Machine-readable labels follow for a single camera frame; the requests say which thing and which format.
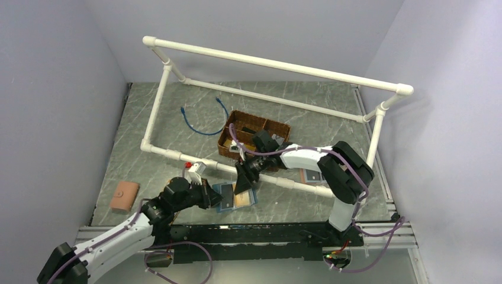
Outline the gold credit card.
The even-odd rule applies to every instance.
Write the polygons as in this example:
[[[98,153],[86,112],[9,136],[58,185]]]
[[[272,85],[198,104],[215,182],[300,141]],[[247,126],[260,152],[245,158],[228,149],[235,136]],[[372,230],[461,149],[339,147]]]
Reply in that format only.
[[[241,208],[255,204],[255,197],[252,190],[239,193],[234,196],[234,207]]]

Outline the black credit card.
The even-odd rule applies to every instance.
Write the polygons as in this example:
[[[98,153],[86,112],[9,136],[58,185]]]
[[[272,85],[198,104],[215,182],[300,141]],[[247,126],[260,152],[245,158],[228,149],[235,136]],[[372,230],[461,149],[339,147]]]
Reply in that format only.
[[[241,128],[241,131],[242,131],[242,132],[245,132],[245,133],[249,133],[249,134],[251,134],[251,135],[255,135],[255,134],[257,133],[257,131],[256,131],[256,130],[254,130],[254,129],[252,129],[252,128],[249,128],[249,127],[246,127],[246,126],[243,126],[243,127]]]

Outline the grey credit card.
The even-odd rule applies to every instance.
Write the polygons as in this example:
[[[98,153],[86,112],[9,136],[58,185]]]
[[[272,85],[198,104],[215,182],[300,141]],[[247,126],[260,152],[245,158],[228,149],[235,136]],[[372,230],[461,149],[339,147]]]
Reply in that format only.
[[[221,186],[221,196],[223,197],[221,201],[222,210],[230,210],[234,208],[234,194],[233,185],[225,184]]]

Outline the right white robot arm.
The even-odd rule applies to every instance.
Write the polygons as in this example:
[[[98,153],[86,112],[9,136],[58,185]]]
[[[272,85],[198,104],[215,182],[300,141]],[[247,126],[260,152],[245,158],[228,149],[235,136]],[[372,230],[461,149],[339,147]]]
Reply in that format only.
[[[372,168],[345,141],[326,147],[279,144],[265,130],[255,133],[252,141],[256,151],[235,164],[237,181],[234,193],[251,189],[259,181],[260,174],[270,168],[319,172],[334,195],[326,237],[334,246],[343,244],[349,238],[349,228],[361,198],[375,177]]]

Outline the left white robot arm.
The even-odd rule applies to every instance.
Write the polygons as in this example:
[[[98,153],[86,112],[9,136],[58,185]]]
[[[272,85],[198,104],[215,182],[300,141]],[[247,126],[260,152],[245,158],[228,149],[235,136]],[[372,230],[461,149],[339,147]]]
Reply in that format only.
[[[208,209],[223,197],[206,179],[171,179],[158,196],[142,199],[137,212],[103,234],[74,246],[57,246],[37,276],[37,283],[95,283],[130,256],[151,247],[161,249],[170,240],[175,214],[197,206]]]

